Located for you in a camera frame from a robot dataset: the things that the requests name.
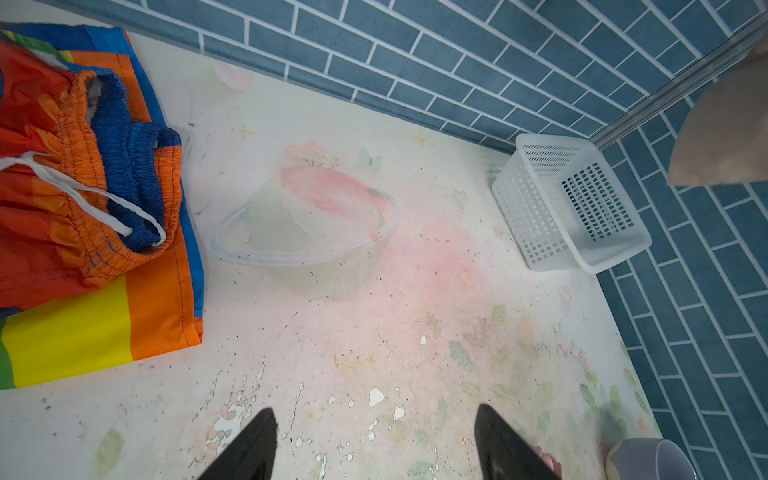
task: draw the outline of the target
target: yellow fabric patch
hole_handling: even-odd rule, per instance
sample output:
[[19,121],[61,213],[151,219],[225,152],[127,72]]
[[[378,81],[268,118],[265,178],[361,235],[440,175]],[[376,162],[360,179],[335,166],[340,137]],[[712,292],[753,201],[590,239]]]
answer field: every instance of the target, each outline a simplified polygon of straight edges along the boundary
[[18,388],[133,362],[125,275],[10,317],[2,342]]

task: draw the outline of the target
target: blue tile wall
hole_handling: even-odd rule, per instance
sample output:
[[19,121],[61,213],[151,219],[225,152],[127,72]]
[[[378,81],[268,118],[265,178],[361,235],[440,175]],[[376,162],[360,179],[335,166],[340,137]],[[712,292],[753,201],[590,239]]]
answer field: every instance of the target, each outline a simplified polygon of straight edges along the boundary
[[[657,5],[672,15],[690,8],[689,0]],[[598,280],[665,438],[704,480],[765,479],[768,182],[668,185],[674,142],[696,98],[603,150],[653,244]]]
[[[43,1],[504,152],[520,132],[591,137],[764,10],[755,0]],[[686,107],[670,112],[673,128]]]

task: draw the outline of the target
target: white plastic basket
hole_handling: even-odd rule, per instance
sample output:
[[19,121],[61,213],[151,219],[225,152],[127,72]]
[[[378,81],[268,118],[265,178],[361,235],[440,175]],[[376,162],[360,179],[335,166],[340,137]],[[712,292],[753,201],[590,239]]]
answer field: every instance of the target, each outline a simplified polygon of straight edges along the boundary
[[532,270],[598,273],[647,249],[650,234],[587,140],[520,134],[493,194]]

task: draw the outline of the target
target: white drawstring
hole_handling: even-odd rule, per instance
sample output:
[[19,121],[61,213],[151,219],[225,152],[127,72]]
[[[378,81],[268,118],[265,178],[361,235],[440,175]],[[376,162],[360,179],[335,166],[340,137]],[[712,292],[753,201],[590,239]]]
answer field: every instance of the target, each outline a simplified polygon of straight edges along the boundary
[[156,243],[152,243],[152,246],[158,247],[163,244],[166,238],[165,230],[163,230],[163,227],[160,226],[160,224],[157,222],[157,220],[154,219],[154,217],[152,217],[147,212],[143,211],[141,207],[129,202],[128,200],[125,200],[122,197],[118,197],[117,195],[110,194],[109,192],[102,190],[101,188],[94,188],[94,187],[88,187],[87,185],[83,185],[77,180],[70,178],[67,175],[63,174],[62,172],[56,170],[55,168],[51,168],[46,165],[39,164],[38,162],[35,161],[35,155],[43,155],[46,157],[48,156],[47,154],[40,154],[38,152],[28,151],[27,153],[23,154],[21,158],[13,158],[13,157],[0,158],[0,171],[3,171],[6,168],[16,164],[26,165],[27,167],[30,167],[40,180],[43,180],[44,182],[51,184],[54,187],[60,188],[64,193],[74,198],[74,201],[78,203],[78,205],[80,206],[80,208],[83,209],[84,212],[86,212],[87,214],[90,214],[93,218],[95,218],[96,220],[99,220],[100,222],[107,225],[108,227],[111,227],[114,231],[118,232],[123,237],[127,237],[134,231],[132,228],[130,228],[125,223],[122,223],[121,221],[111,216],[110,214],[103,212],[98,208],[94,207],[93,205],[91,205],[90,203],[88,203],[85,200],[85,198],[83,198],[83,196],[80,195],[80,192],[78,192],[78,190],[83,190],[87,192],[93,192],[95,194],[104,195],[106,198],[114,201],[116,204],[120,205],[121,207],[125,207],[129,209],[130,211],[137,214],[139,217],[147,220],[149,223],[152,223],[152,225],[157,229],[157,233],[160,235],[160,240]]

